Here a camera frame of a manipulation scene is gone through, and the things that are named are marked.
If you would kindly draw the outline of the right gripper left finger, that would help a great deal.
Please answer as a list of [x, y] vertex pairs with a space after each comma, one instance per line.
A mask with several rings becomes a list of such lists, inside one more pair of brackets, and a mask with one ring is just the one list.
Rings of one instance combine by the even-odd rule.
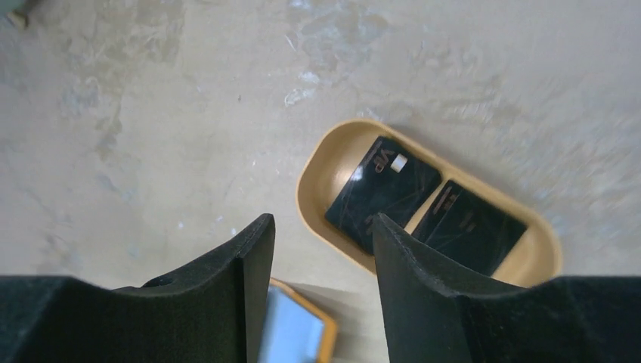
[[275, 221], [140, 287], [71, 276], [1, 279], [3, 362], [255, 362], [265, 321]]

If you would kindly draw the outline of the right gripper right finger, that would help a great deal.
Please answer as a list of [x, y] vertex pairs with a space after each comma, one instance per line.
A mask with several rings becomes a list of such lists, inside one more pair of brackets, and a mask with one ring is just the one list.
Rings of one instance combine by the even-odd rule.
[[388, 216], [373, 222], [392, 362], [638, 362], [640, 279], [561, 276], [534, 287], [473, 271]]

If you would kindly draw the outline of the orange oval tray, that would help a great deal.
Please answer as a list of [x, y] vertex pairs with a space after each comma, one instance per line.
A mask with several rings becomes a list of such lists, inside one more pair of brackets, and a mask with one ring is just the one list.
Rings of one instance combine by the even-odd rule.
[[409, 126], [389, 126], [373, 119], [350, 119], [330, 129], [319, 141], [299, 177], [296, 206], [302, 221], [316, 237], [346, 259], [376, 275], [373, 256], [333, 227], [324, 213], [339, 195], [357, 164], [379, 136], [395, 139], [421, 160], [478, 196], [494, 203], [528, 227], [499, 265], [493, 278], [521, 287], [532, 287], [562, 272], [563, 252], [549, 222], [532, 208], [488, 184], [470, 162], [458, 157], [435, 138]]

